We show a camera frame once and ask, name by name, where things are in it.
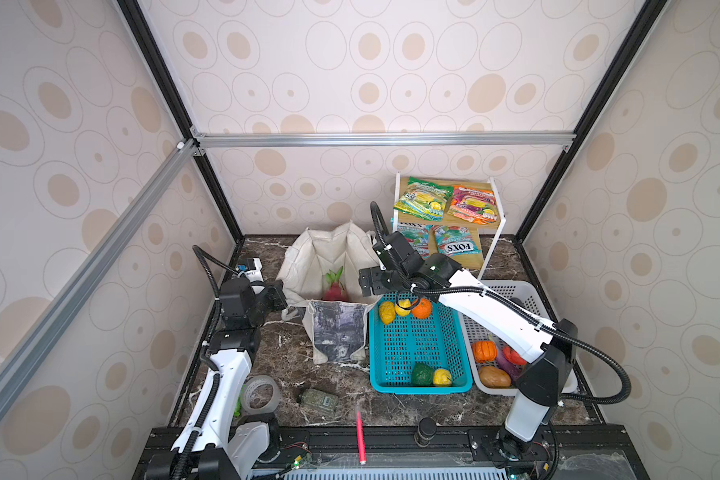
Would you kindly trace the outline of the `pink dragon fruit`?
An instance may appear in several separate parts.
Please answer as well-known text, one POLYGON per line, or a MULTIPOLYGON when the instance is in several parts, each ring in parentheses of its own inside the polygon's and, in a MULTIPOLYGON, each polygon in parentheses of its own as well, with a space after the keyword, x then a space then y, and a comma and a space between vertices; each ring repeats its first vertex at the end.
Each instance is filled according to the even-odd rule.
POLYGON ((323 301, 338 301, 338 302, 349 302, 348 291, 342 281, 342 275, 344 273, 344 267, 340 267, 338 270, 329 270, 325 274, 325 280, 328 284, 328 288, 325 290, 322 296, 323 301))

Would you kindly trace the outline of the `green snack packet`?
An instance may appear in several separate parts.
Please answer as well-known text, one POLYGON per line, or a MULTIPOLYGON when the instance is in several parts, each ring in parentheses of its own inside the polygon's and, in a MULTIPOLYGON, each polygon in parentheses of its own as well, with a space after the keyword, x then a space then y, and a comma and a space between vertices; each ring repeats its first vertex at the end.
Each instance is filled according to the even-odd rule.
POLYGON ((394 209, 422 220, 439 222, 444 218, 453 192, 453 186, 409 177, 394 209))

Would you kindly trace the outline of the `white canvas grocery bag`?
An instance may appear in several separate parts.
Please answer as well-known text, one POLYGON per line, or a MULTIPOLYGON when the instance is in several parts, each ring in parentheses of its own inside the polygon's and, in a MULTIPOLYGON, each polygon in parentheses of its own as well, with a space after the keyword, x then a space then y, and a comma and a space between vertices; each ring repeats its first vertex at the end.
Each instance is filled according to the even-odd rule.
POLYGON ((316 364, 365 358, 368 313, 378 297, 363 295, 359 273, 377 264, 370 234, 353 222, 307 229, 286 250, 277 279, 288 306, 304 311, 316 364))

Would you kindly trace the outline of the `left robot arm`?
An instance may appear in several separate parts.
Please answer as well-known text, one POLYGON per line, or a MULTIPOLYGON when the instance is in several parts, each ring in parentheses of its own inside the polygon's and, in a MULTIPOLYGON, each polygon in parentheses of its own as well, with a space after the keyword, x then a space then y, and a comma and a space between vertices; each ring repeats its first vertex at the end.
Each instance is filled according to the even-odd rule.
POLYGON ((154 453, 144 479, 245 479, 276 448, 274 424, 260 415, 234 427, 234 413, 260 343, 266 317, 287 308, 283 282, 230 278, 215 290, 212 326, 203 344, 207 366, 198 403, 170 449, 154 453))

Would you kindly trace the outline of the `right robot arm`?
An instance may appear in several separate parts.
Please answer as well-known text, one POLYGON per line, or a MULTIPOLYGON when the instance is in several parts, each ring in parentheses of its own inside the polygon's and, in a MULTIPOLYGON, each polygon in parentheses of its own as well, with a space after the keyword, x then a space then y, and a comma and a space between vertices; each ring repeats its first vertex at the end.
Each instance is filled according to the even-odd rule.
POLYGON ((530 444, 563 400, 612 405, 630 395, 632 383, 626 370, 610 355, 578 339, 573 323, 553 322, 529 312, 443 254, 422 258, 397 231, 378 230, 373 250, 380 265, 359 273, 365 296, 407 292, 440 303, 497 335, 527 362, 516 380, 518 393, 500 431, 503 443, 518 447, 530 444), (578 350, 598 358, 616 373, 621 382, 617 393, 598 397, 563 391, 578 350))

